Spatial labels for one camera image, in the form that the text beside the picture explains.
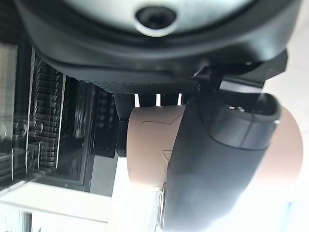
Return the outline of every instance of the beige cylinder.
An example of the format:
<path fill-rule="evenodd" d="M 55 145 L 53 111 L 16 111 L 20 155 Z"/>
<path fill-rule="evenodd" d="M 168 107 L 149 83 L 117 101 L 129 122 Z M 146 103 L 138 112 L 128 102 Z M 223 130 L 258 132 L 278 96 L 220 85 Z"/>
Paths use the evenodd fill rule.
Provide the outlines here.
<path fill-rule="evenodd" d="M 133 110 L 127 134 L 131 182 L 161 189 L 184 108 L 160 106 Z M 291 113 L 281 107 L 281 122 L 249 188 L 290 189 L 297 180 L 302 159 L 299 127 Z"/>

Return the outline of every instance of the textured black surface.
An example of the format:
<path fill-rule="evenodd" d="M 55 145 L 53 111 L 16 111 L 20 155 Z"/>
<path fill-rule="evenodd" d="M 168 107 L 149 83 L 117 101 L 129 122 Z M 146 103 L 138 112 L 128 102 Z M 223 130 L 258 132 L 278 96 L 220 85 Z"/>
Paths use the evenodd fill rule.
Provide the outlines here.
<path fill-rule="evenodd" d="M 155 94 L 139 94 L 140 107 L 155 106 L 156 95 Z"/>
<path fill-rule="evenodd" d="M 108 83 L 93 82 L 95 85 L 110 93 L 125 94 L 149 94 L 149 93 L 192 93 L 196 86 L 196 81 L 177 81 L 175 83 L 154 84 L 154 83 Z"/>
<path fill-rule="evenodd" d="M 161 94 L 161 105 L 177 105 L 178 94 Z"/>
<path fill-rule="evenodd" d="M 18 44 L 22 22 L 13 0 L 0 0 L 0 42 Z"/>
<path fill-rule="evenodd" d="M 126 157 L 126 137 L 129 121 L 118 122 L 116 154 L 118 157 Z"/>
<path fill-rule="evenodd" d="M 114 94 L 119 119 L 129 119 L 135 107 L 133 94 Z"/>

